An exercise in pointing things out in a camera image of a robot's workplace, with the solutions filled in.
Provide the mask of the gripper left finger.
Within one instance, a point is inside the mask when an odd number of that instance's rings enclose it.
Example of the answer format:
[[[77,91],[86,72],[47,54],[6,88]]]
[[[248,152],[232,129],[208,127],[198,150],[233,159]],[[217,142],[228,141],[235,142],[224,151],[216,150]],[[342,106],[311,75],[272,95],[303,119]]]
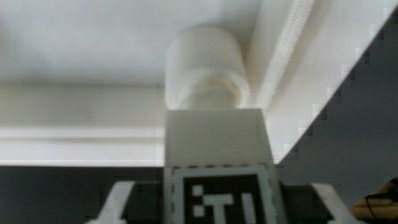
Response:
[[[89,220],[86,224],[127,224],[127,220],[121,218],[121,216],[127,208],[134,186],[134,181],[116,182],[98,217]]]

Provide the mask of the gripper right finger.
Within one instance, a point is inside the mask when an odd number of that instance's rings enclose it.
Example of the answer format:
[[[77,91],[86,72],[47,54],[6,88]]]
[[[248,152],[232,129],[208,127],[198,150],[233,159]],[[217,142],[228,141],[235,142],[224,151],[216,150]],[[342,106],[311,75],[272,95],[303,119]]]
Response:
[[[333,215],[333,220],[327,224],[363,224],[352,215],[335,187],[322,183],[313,183],[311,186]]]

